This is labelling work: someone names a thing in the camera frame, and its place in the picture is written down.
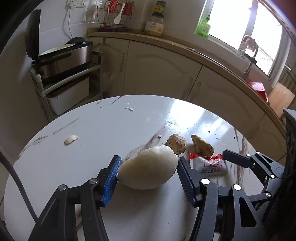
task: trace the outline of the window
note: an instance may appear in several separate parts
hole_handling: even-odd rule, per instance
[[[256,0],[208,0],[203,16],[210,14],[211,38],[219,39],[225,46],[237,50],[245,48],[244,35],[250,35],[258,44],[256,65],[267,75],[278,55],[282,26],[276,18]]]

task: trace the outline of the white table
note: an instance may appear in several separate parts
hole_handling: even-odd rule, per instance
[[[214,147],[214,155],[225,149],[255,153],[230,124],[199,106],[136,95],[92,102],[57,118],[32,138],[14,168],[39,216],[60,184],[82,185],[107,167],[113,155],[132,157],[145,148],[163,145],[174,133],[185,137],[187,150],[192,148],[190,136],[196,134]],[[64,140],[72,134],[78,140],[65,146]],[[228,162],[227,166],[226,176],[211,179],[224,186],[239,183],[248,195],[260,193],[263,186],[249,169]],[[197,214],[197,208],[186,200],[177,172],[152,190],[134,190],[118,183],[112,201],[101,211],[110,241],[188,240]],[[12,237],[27,240],[34,221],[11,177],[4,215]],[[82,228],[78,238],[84,240]]]

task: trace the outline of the snack package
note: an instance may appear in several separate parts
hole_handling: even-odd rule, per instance
[[[190,153],[190,162],[194,169],[205,177],[225,175],[227,166],[221,154],[211,157],[202,157],[196,153]]]

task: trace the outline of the white ladle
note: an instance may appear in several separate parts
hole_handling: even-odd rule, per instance
[[[114,23],[115,24],[119,24],[120,23],[122,11],[123,11],[125,5],[126,5],[125,3],[122,4],[122,8],[121,8],[121,11],[120,11],[119,15],[116,16],[116,18],[114,18]]]

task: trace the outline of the wooden countertop edge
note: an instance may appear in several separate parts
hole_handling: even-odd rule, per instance
[[[143,34],[134,34],[134,33],[123,33],[123,32],[96,32],[97,28],[88,29],[88,37],[108,37],[108,38],[117,38],[125,39],[136,42],[142,42],[146,44],[151,44],[157,47],[161,47],[170,51],[173,51],[177,54],[183,55],[187,58],[190,58],[198,63],[205,65],[206,67],[212,69],[216,73],[222,75],[228,79],[231,83],[245,92],[255,103],[269,116],[272,122],[277,126],[279,131],[285,137],[285,127],[276,116],[274,111],[267,105],[264,100],[239,76],[237,76],[232,71],[228,70],[227,67],[223,66],[214,59],[206,56],[202,53],[196,53],[187,49],[186,45],[179,44],[163,38],[157,38],[153,36],[143,35]]]

